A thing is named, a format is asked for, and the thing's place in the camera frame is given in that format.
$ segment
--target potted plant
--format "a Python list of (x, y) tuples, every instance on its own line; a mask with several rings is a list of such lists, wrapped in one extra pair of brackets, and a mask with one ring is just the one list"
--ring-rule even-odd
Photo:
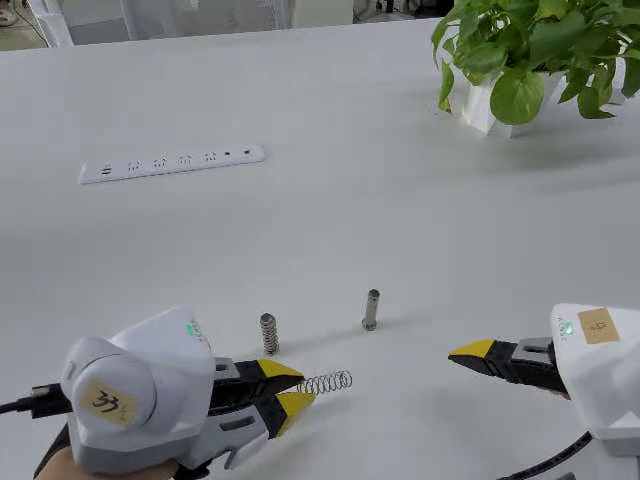
[[(465, 116), (481, 129), (491, 118), (531, 122), (545, 102), (545, 82), (548, 98), (562, 76), (560, 102), (577, 97), (583, 117), (612, 117), (602, 106), (618, 58), (626, 64), (622, 94), (640, 89), (640, 0), (458, 0), (431, 41), (436, 65), (442, 47), (471, 83)], [(439, 107), (451, 112), (453, 70), (444, 58), (439, 67)]]

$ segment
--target electrical outlet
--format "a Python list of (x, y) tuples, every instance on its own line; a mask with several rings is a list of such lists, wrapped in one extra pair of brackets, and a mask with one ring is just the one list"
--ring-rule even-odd
[(150, 175), (188, 172), (243, 163), (257, 163), (264, 159), (264, 150), (261, 146), (249, 145), (238, 148), (219, 148), (197, 152), (178, 152), (172, 155), (155, 155), (136, 160), (89, 162), (82, 167), (80, 183), (85, 185)]

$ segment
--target metal screw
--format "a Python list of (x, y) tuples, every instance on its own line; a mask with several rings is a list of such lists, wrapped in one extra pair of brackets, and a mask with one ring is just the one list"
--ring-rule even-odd
[(378, 312), (378, 300), (380, 300), (380, 292), (378, 290), (369, 290), (367, 296), (367, 309), (364, 312), (364, 318), (362, 319), (362, 328), (367, 332), (376, 329), (376, 314)]
[(275, 317), (270, 313), (264, 313), (260, 317), (260, 328), (262, 329), (264, 353), (267, 355), (277, 353), (280, 350), (280, 346), (278, 345), (278, 330)]

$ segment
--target white table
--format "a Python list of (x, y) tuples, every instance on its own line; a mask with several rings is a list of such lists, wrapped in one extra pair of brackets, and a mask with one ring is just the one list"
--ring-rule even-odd
[[(569, 402), (447, 352), (549, 335), (562, 301), (640, 308), (639, 104), (484, 138), (436, 109), (432, 28), (0, 55), (2, 400), (55, 381), (78, 338), (181, 304), (219, 354), (259, 356), (271, 311), (277, 360), (354, 376), (216, 478), (493, 479), (582, 434)], [(77, 184), (86, 160), (249, 141), (264, 163)], [(30, 478), (62, 422), (0, 417), (2, 477)]]

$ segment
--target metal spring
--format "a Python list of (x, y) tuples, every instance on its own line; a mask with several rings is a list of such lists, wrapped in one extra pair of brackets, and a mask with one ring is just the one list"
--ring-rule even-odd
[(260, 317), (260, 328), (262, 329), (264, 352), (267, 355), (273, 355), (280, 349), (280, 346), (278, 345), (278, 330), (276, 328), (275, 317), (270, 313), (263, 314)]
[(300, 382), (296, 388), (300, 393), (319, 395), (349, 388), (351, 385), (353, 385), (351, 372), (348, 370), (339, 370), (328, 375), (318, 375), (317, 377), (307, 378)]

